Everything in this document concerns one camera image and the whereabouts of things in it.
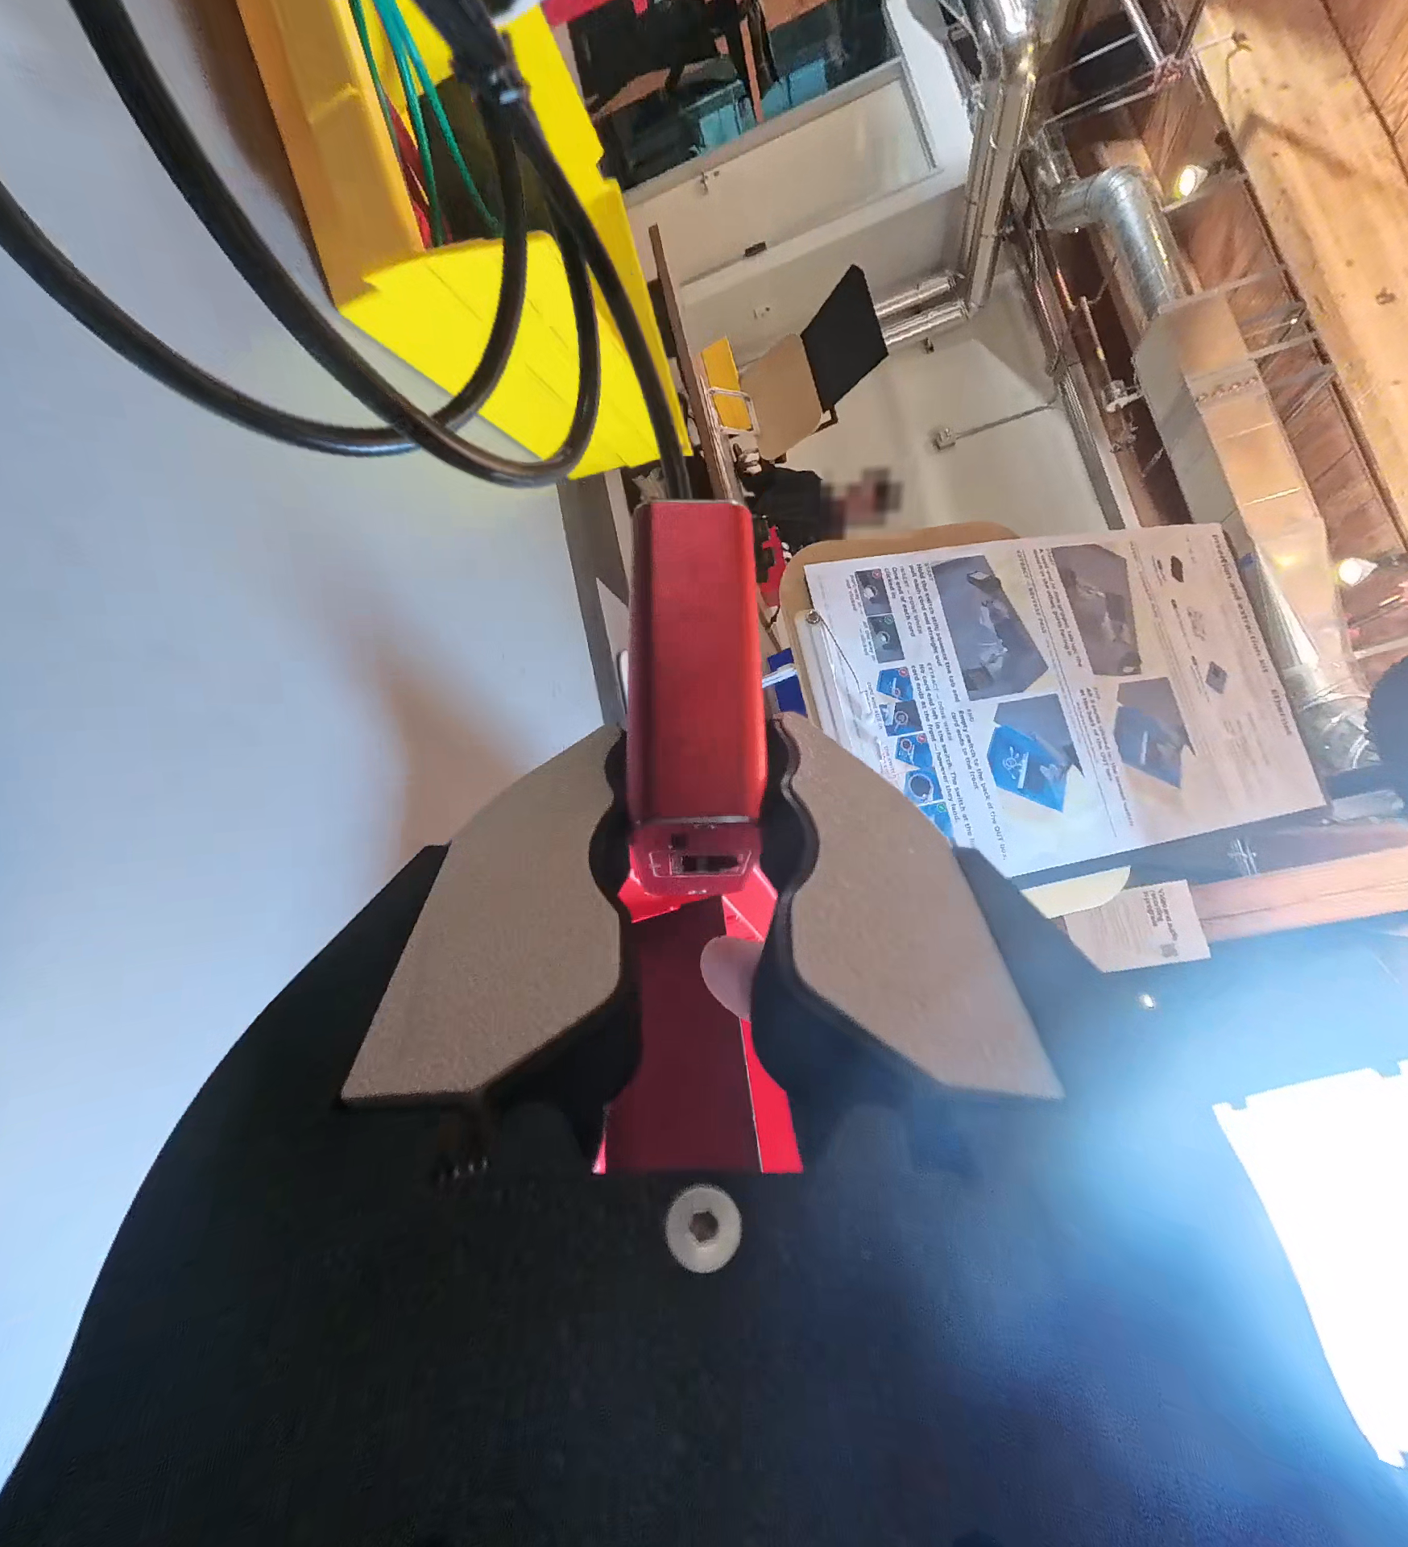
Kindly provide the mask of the silver ventilation duct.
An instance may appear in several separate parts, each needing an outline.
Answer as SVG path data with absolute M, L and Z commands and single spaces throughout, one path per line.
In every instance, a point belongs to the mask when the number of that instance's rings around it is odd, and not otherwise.
M 1043 193 L 1041 210 L 1051 230 L 1103 230 L 1146 319 L 1194 297 L 1159 189 L 1138 166 L 1055 183 Z

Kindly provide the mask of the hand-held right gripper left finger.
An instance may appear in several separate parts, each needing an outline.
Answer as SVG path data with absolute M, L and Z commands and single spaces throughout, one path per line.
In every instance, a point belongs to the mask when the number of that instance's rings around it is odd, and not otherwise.
M 586 1163 L 638 1072 L 626 950 L 624 736 L 601 726 L 448 844 L 346 1081 L 348 1108 L 445 1108 L 497 1128 L 547 1107 Z

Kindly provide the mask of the silver ceiling pipe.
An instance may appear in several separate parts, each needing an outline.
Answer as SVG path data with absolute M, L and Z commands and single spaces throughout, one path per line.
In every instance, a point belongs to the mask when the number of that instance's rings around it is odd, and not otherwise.
M 970 321 L 991 299 L 1009 232 L 1014 176 L 1030 135 L 1043 60 L 1063 25 L 1059 4 L 937 4 L 943 42 L 962 69 L 972 129 L 966 210 L 951 268 L 875 305 L 889 348 Z

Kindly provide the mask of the printed instruction poster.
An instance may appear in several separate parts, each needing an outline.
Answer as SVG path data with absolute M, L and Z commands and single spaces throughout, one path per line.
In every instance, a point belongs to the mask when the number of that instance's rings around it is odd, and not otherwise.
M 1005 877 L 1325 809 L 1219 525 L 794 560 L 812 716 Z

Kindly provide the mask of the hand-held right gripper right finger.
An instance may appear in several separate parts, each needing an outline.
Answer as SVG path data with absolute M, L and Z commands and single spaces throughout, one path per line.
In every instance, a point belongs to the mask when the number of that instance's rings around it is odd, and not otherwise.
M 701 977 L 790 1103 L 1063 1099 L 956 850 L 808 718 L 771 753 L 767 940 L 707 944 Z

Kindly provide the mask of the glass partition window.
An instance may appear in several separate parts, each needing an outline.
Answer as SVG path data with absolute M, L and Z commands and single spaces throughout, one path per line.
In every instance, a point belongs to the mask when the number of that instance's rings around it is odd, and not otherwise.
M 601 170 L 829 222 L 941 174 L 908 4 L 599 4 L 568 21 Z

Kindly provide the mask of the small paper note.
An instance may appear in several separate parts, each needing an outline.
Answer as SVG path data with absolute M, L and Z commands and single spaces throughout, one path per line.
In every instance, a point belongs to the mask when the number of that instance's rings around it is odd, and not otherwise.
M 1063 929 L 1101 973 L 1211 958 L 1188 881 L 1128 886 L 1101 906 L 1067 913 Z

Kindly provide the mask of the red plastic piece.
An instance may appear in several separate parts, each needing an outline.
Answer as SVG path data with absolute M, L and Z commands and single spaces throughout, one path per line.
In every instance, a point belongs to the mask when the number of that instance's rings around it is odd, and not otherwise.
M 618 898 L 630 915 L 642 1060 L 607 1110 L 597 1168 L 798 1174 L 788 1097 L 763 1070 L 752 1024 L 715 998 L 701 971 L 713 940 L 765 940 L 773 884 L 754 873 L 732 896 L 680 900 L 630 879 Z

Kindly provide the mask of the red metal power bank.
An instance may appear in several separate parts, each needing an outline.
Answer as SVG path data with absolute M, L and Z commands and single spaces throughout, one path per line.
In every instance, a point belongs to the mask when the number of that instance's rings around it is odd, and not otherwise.
M 651 500 L 636 514 L 626 811 L 653 898 L 740 890 L 761 855 L 767 707 L 752 514 Z

